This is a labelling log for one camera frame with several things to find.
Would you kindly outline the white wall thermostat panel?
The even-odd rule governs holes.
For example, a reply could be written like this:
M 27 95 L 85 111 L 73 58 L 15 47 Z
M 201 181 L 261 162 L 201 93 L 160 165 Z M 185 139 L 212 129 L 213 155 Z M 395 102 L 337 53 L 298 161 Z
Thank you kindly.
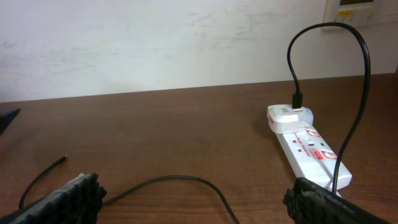
M 323 22 L 367 27 L 376 23 L 381 4 L 379 0 L 327 0 Z

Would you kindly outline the white power strip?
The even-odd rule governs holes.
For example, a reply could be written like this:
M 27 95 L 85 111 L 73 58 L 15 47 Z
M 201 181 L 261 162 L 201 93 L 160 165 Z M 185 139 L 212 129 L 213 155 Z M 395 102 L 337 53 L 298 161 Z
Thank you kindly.
M 337 154 L 313 125 L 303 131 L 275 135 L 296 177 L 331 190 Z

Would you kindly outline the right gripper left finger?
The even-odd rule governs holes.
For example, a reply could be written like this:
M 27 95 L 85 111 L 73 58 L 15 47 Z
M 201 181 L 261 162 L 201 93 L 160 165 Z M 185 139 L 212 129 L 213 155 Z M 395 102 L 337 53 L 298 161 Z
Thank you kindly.
M 107 191 L 98 175 L 80 174 L 60 189 L 1 218 L 2 224 L 91 224 Z

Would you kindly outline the white USB charger plug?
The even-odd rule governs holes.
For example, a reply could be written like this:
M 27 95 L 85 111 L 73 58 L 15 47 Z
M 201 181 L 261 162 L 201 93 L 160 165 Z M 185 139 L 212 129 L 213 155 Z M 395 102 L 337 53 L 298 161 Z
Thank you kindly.
M 291 105 L 271 105 L 267 108 L 267 119 L 274 133 L 295 133 L 313 124 L 313 113 L 306 107 L 293 109 Z

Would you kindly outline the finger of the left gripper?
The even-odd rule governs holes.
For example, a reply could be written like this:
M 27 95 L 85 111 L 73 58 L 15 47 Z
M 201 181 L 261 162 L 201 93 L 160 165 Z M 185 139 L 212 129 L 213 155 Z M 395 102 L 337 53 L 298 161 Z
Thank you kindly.
M 21 108 L 16 108 L 16 109 L 1 113 L 0 134 L 2 134 L 7 129 L 7 127 L 10 125 L 10 123 L 13 121 L 13 119 L 20 113 L 20 111 L 21 111 Z

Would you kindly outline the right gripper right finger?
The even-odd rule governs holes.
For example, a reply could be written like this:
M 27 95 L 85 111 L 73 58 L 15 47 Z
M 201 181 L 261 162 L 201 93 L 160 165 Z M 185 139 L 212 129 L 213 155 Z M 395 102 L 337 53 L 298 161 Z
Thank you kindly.
M 294 187 L 287 189 L 283 203 L 295 223 L 389 223 L 304 177 L 297 178 Z

